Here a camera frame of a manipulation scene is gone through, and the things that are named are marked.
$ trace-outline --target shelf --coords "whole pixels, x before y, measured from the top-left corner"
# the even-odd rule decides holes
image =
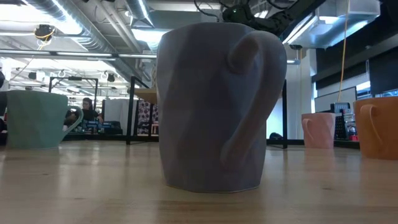
[[[151,89],[136,88],[134,90],[134,94],[149,103],[157,104],[157,95],[156,95],[155,88],[151,88]]]

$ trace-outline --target dark hair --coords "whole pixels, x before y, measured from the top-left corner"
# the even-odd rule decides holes
[[[87,102],[90,105],[89,110],[93,109],[93,101],[90,98],[86,97],[83,99],[83,101]]]

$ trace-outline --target wooden table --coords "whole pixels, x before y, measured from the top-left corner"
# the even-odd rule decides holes
[[[0,149],[4,224],[375,224],[397,217],[398,162],[363,159],[352,149],[268,147],[260,187],[236,194],[166,186],[156,142]]]
[[[136,88],[134,90],[134,94],[137,95],[139,98],[142,98],[143,100],[152,103],[152,104],[157,104],[157,95],[156,95],[156,89],[151,88]]]

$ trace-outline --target mug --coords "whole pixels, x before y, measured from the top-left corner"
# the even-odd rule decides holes
[[[80,124],[83,115],[66,131],[63,122],[69,109],[68,98],[54,93],[12,90],[7,92],[7,147],[48,149],[58,147],[62,139]]]
[[[398,159],[398,97],[354,102],[361,154],[370,159]]]
[[[256,188],[266,120],[286,69],[278,37],[242,24],[199,23],[164,34],[157,102],[167,185],[193,192]]]
[[[305,147],[312,149],[333,149],[335,143],[336,114],[302,114],[301,117]]]

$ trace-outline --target person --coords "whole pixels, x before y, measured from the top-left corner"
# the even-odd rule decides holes
[[[83,119],[87,121],[93,121],[95,118],[98,119],[100,123],[104,122],[104,119],[102,118],[101,115],[99,115],[94,109],[93,109],[93,101],[86,97],[83,99]],[[76,112],[71,112],[68,111],[67,115],[65,116],[65,121],[64,125],[70,126],[72,125],[79,117],[79,114]]]
[[[83,99],[83,119],[92,121],[97,118],[100,123],[103,123],[103,118],[93,109],[93,101],[86,97]]]

